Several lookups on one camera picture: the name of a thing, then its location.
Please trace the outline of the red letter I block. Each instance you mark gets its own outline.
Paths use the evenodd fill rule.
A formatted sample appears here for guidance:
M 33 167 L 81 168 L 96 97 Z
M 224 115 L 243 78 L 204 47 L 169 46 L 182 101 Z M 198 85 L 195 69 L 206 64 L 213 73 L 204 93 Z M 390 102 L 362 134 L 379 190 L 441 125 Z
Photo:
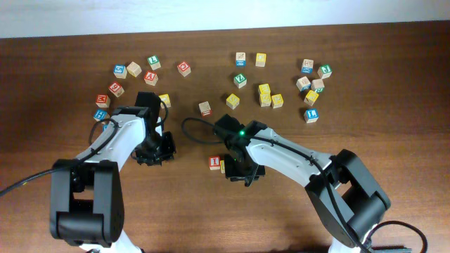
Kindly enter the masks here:
M 220 162 L 221 162 L 220 156 L 209 157 L 209 159 L 208 159 L 208 166 L 209 166 L 210 170 L 219 170 L 219 169 L 221 169 Z

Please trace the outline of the yellow letter C block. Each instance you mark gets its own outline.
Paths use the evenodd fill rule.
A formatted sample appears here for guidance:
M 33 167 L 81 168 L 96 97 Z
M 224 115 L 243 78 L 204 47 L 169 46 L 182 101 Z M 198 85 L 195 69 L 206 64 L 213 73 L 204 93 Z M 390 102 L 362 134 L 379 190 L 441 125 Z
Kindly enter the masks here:
M 220 160 L 220 170 L 222 174 L 225 174 L 225 162 L 224 160 Z

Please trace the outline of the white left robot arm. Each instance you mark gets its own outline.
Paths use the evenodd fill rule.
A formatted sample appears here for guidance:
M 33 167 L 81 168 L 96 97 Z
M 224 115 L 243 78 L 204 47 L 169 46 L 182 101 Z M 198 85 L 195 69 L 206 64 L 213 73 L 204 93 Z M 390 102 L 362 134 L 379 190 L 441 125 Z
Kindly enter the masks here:
M 50 233 L 86 252 L 141 252 L 124 232 L 120 170 L 129 157 L 161 165 L 176 152 L 164 132 L 165 102 L 140 91 L 133 106 L 115 109 L 106 130 L 72 160 L 57 160 L 51 175 Z

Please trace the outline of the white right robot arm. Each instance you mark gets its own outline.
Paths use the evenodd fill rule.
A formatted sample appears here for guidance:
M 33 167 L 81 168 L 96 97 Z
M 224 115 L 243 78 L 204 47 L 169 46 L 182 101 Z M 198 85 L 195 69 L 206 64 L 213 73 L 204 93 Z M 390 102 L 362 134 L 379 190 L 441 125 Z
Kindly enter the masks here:
M 353 152 L 337 155 L 302 147 L 267 125 L 248 125 L 224 115 L 214 134 L 225 144 L 225 174 L 251 186 L 270 167 L 304 187 L 321 223 L 333 236 L 330 252 L 367 252 L 369 232 L 380 223 L 391 202 Z

